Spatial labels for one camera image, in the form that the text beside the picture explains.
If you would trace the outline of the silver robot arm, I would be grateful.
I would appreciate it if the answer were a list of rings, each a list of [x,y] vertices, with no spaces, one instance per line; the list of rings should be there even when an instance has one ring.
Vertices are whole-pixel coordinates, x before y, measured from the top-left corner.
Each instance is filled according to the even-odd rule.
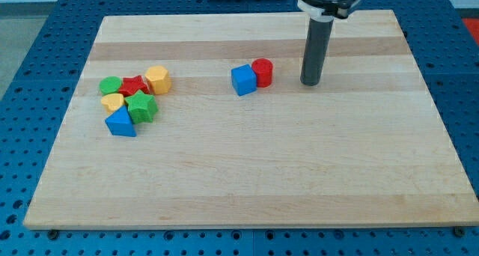
[[[297,6],[317,22],[334,18],[346,19],[359,6],[361,0],[297,0]]]

